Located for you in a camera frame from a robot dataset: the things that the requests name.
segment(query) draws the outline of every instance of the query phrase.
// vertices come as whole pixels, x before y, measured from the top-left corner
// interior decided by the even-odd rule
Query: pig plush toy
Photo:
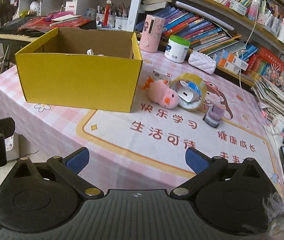
[[[179,104],[178,93],[170,89],[163,80],[150,83],[149,98],[166,109],[175,108]]]

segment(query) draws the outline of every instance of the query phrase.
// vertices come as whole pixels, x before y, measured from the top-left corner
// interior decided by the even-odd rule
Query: pencil holder
[[[115,17],[115,28],[117,30],[125,31],[126,30],[126,26],[127,26],[127,20],[128,20],[127,17],[118,17],[118,16],[116,16]]]

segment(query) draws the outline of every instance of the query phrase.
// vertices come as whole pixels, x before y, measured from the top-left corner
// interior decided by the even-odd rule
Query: star print
[[[97,124],[91,125],[91,131],[97,130]]]

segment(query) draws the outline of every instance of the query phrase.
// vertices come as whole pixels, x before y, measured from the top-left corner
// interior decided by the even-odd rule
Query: blue object
[[[188,87],[192,88],[195,92],[197,92],[201,96],[201,91],[199,90],[198,86],[195,85],[193,82],[189,82],[187,84]]]
[[[72,170],[75,174],[79,174],[82,169],[88,165],[90,160],[90,152],[87,148],[75,154],[71,159],[66,161],[65,166]]]
[[[185,152],[185,162],[196,174],[199,174],[210,166],[207,160],[199,156],[190,148]]]

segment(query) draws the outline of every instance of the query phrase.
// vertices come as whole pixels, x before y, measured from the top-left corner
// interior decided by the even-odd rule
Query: quilted white bag
[[[217,67],[215,60],[197,51],[193,51],[191,53],[189,57],[189,64],[193,67],[197,67],[200,70],[205,71],[208,74],[213,74],[215,68]]]

